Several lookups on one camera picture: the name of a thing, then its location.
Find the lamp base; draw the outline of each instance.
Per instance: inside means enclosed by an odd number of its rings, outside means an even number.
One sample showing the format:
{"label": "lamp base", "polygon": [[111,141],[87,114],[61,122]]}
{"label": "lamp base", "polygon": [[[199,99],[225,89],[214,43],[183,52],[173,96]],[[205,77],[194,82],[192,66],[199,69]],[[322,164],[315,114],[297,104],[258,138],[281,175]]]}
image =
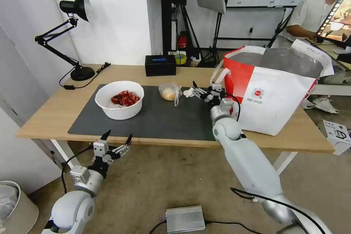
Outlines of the lamp base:
{"label": "lamp base", "polygon": [[89,67],[75,68],[71,72],[71,79],[75,81],[83,81],[92,78],[95,75],[95,71]]}

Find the man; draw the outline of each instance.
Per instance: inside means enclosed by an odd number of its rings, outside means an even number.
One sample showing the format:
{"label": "man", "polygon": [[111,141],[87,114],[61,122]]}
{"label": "man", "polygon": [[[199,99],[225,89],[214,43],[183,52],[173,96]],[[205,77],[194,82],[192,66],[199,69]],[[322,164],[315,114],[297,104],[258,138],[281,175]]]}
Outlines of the man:
{"label": "man", "polygon": [[[336,0],[305,0],[294,10],[286,30],[281,33],[283,38],[294,41],[297,38],[304,40],[308,38],[315,41],[315,35],[327,15],[333,8]],[[289,41],[277,38],[280,48],[291,46]],[[330,99],[326,96],[319,96],[313,101],[315,106],[321,110],[331,113],[338,113],[338,110],[330,104]]]}

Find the dried red chili pepper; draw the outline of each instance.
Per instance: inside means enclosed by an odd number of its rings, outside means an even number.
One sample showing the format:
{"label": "dried red chili pepper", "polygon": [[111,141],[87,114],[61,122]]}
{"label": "dried red chili pepper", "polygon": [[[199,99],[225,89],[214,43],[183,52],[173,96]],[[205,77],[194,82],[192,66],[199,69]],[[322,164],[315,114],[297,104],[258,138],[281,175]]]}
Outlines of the dried red chili pepper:
{"label": "dried red chili pepper", "polygon": [[140,97],[135,95],[134,92],[128,92],[128,91],[122,91],[111,98],[111,102],[113,104],[119,104],[127,107],[132,106],[139,100],[140,100]]}

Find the white cardboard box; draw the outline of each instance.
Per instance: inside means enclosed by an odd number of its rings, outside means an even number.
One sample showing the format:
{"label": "white cardboard box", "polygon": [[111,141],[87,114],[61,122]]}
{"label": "white cardboard box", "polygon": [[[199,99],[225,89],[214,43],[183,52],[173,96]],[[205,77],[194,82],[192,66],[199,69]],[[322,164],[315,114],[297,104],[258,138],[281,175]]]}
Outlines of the white cardboard box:
{"label": "white cardboard box", "polygon": [[334,155],[341,155],[351,147],[351,138],[345,125],[322,120],[318,128],[334,147]]}

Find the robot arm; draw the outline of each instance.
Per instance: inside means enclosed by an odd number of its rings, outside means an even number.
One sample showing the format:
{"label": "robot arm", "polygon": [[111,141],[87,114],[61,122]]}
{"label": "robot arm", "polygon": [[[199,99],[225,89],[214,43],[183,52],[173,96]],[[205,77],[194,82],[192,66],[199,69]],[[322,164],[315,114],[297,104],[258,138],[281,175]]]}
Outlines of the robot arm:
{"label": "robot arm", "polygon": [[[215,139],[224,148],[225,156],[246,192],[261,195],[295,208],[309,215],[323,229],[331,234],[328,227],[313,212],[294,205],[284,194],[280,178],[263,152],[251,140],[247,139],[240,125],[230,115],[234,101],[224,98],[225,93],[219,87],[210,87],[205,93],[194,85],[196,97],[204,99],[210,106],[212,132]],[[308,234],[320,234],[321,230],[306,216],[284,205],[258,198],[266,213],[283,224],[297,224]]]}
{"label": "robot arm", "polygon": [[106,141],[110,131],[93,143],[93,164],[89,167],[74,166],[70,176],[74,180],[74,191],[59,198],[52,210],[42,234],[58,233],[60,229],[67,234],[81,234],[85,224],[91,219],[97,196],[109,165],[130,150],[132,135],[120,147],[112,147]]}

